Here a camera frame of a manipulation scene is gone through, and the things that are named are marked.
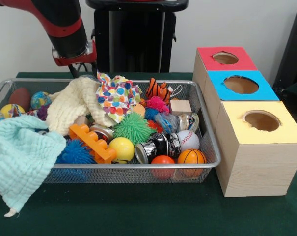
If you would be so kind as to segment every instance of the wire basket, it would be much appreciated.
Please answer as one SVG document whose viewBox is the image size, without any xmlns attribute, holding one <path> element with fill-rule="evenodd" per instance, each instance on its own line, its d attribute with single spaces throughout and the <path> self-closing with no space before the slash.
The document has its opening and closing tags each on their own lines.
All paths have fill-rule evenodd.
<svg viewBox="0 0 297 236">
<path fill-rule="evenodd" d="M 25 87 L 31 94 L 45 91 L 50 94 L 64 89 L 71 79 L 11 79 L 0 84 L 0 109 L 8 104 L 10 95 L 18 88 Z M 200 139 L 200 151 L 206 156 L 206 164 L 172 164 L 151 165 L 140 164 L 134 157 L 129 164 L 55 164 L 45 183 L 158 183 L 158 182 L 199 182 L 201 183 L 210 170 L 220 163 L 220 153 L 215 135 L 209 120 L 206 105 L 201 90 L 192 81 L 166 81 L 175 89 L 182 85 L 182 92 L 175 97 L 189 100 L 193 113 L 200 119 L 200 127 L 196 134 Z M 143 91 L 148 88 L 148 80 L 133 80 Z M 188 177 L 184 171 L 192 169 L 201 173 L 198 177 Z M 171 172 L 169 179 L 158 179 L 152 172 Z"/>
</svg>

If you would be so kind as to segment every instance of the circular hole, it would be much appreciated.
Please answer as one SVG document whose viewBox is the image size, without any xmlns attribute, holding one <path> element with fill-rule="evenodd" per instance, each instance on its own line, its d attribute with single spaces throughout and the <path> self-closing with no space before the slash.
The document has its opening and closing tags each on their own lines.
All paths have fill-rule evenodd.
<svg viewBox="0 0 297 236">
<path fill-rule="evenodd" d="M 221 64 L 231 65 L 235 64 L 239 61 L 237 56 L 227 53 L 227 52 L 220 52 L 213 55 L 214 60 Z"/>
<path fill-rule="evenodd" d="M 256 82 L 247 77 L 239 75 L 230 76 L 229 78 L 225 79 L 223 83 L 227 88 L 238 94 L 252 94 L 257 92 L 259 89 L 259 86 Z"/>
<path fill-rule="evenodd" d="M 273 114 L 265 111 L 251 111 L 248 112 L 244 120 L 258 130 L 272 132 L 280 126 L 280 122 Z"/>
</svg>

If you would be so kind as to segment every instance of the colorful polka dot cloth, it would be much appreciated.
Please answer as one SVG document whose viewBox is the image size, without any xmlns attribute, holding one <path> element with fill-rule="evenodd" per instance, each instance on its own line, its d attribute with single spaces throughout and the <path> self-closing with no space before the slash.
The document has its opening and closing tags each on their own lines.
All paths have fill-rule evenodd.
<svg viewBox="0 0 297 236">
<path fill-rule="evenodd" d="M 98 72 L 97 78 L 102 83 L 96 91 L 98 103 L 109 117 L 120 123 L 131 112 L 130 108 L 140 102 L 142 91 L 123 76 L 111 79 L 109 75 Z"/>
</svg>

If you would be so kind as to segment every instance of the tiger plush toy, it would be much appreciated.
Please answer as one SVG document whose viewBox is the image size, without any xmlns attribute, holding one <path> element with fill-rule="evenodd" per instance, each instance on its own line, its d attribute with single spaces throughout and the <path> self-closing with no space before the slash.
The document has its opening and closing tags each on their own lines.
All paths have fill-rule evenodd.
<svg viewBox="0 0 297 236">
<path fill-rule="evenodd" d="M 166 87 L 166 82 L 163 82 L 161 85 L 158 85 L 155 78 L 150 79 L 149 86 L 146 90 L 147 99 L 154 96 L 158 96 L 165 102 L 166 105 L 169 105 L 171 93 L 172 91 L 170 91 Z"/>
</svg>

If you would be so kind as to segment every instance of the cream knit cloth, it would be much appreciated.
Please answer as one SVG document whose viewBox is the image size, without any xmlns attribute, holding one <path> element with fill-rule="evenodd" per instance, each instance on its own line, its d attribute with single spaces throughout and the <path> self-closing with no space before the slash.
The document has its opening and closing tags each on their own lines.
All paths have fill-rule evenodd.
<svg viewBox="0 0 297 236">
<path fill-rule="evenodd" d="M 91 114 L 97 124 L 106 127 L 115 125 L 97 102 L 98 87 L 96 81 L 80 77 L 72 80 L 61 92 L 50 95 L 53 102 L 48 108 L 46 119 L 49 130 L 67 135 L 74 121 L 87 114 Z"/>
</svg>

